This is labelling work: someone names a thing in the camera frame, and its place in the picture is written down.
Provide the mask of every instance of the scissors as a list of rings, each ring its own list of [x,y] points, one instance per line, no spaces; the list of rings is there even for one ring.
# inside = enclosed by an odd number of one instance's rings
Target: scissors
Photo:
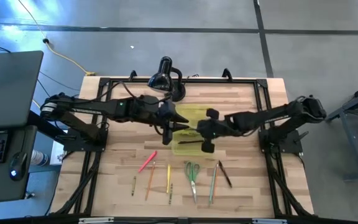
[[[185,174],[189,178],[191,184],[191,190],[193,192],[194,203],[197,203],[197,193],[196,193],[196,177],[200,171],[200,165],[194,162],[187,162],[185,166]]]

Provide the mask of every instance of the desk lamp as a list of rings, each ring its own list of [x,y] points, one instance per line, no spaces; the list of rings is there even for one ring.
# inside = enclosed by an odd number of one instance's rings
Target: desk lamp
[[[170,76],[171,72],[178,75],[178,81],[174,82]],[[172,59],[170,57],[163,57],[160,61],[158,72],[154,74],[147,86],[159,91],[164,92],[165,95],[172,95],[172,101],[178,102],[182,100],[186,95],[186,89],[181,82],[182,74],[177,68],[172,67]]]

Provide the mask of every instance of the gray floor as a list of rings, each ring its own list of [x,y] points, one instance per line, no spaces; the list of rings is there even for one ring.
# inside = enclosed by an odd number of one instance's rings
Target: gray floor
[[[358,30],[358,0],[260,0],[266,29]],[[187,27],[256,29],[252,0],[49,0],[23,1],[44,25],[80,27]],[[16,0],[0,0],[0,46],[12,51],[43,50],[41,71],[79,88],[83,72],[56,57]],[[168,55],[184,75],[220,76],[229,68],[235,77],[266,77],[258,34],[166,32],[46,32],[55,50],[69,55],[99,75],[151,75]],[[358,90],[358,35],[267,35],[274,77],[284,78],[290,100],[313,94],[331,112]],[[50,94],[77,94],[40,75]],[[35,100],[46,94],[39,86]],[[358,139],[358,117],[351,117]],[[303,139],[306,175],[315,213],[321,217],[358,220],[358,181],[343,175],[357,171],[354,155],[339,120],[308,124]],[[34,173],[30,188],[45,192],[16,213],[0,203],[3,218],[43,215],[50,202],[55,176]]]

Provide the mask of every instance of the orange pencil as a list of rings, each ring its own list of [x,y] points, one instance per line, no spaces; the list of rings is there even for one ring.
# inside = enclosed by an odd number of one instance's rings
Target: orange pencil
[[[144,198],[144,200],[147,200],[147,197],[149,196],[150,186],[152,185],[154,167],[155,161],[153,162],[152,172],[150,173],[149,186],[147,186],[146,198]]]
[[[218,178],[218,164],[216,164],[216,174],[215,174],[215,183],[214,183],[214,193],[212,195],[212,203],[215,201],[215,190],[216,190],[216,179]]]

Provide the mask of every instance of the butcher block tabletop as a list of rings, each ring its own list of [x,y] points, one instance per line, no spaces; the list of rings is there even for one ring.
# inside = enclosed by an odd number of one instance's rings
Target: butcher block tabletop
[[[95,98],[99,79],[84,77],[79,98]],[[272,107],[288,103],[284,81],[268,78]],[[146,83],[126,83],[133,94],[163,97]],[[265,105],[263,91],[262,104]],[[111,98],[127,98],[122,85],[112,91]],[[257,111],[254,87],[246,83],[187,83],[186,96],[176,104],[206,105],[225,114]],[[86,123],[91,115],[76,114]],[[257,133],[246,138],[215,139],[215,153],[206,157],[174,156],[171,145],[164,146],[162,137],[153,127],[140,123],[108,121],[109,135],[102,153],[92,216],[115,217],[259,217],[272,218],[273,206],[265,157],[259,148]],[[148,199],[145,200],[152,162],[140,173],[139,167],[154,152],[157,155]],[[84,152],[74,152],[62,164],[51,212],[57,211],[70,198],[80,181]],[[216,163],[220,160],[232,182],[229,188],[222,172],[218,172],[214,203],[208,205],[209,188]],[[310,213],[313,213],[305,171],[298,157],[282,154],[288,188]],[[196,178],[197,204],[184,172],[185,161],[197,162],[201,170]],[[171,165],[172,203],[168,204],[167,165]],[[137,177],[134,195],[132,181]],[[284,211],[282,193],[277,186],[280,208]],[[88,187],[85,188],[82,209],[85,208]]]

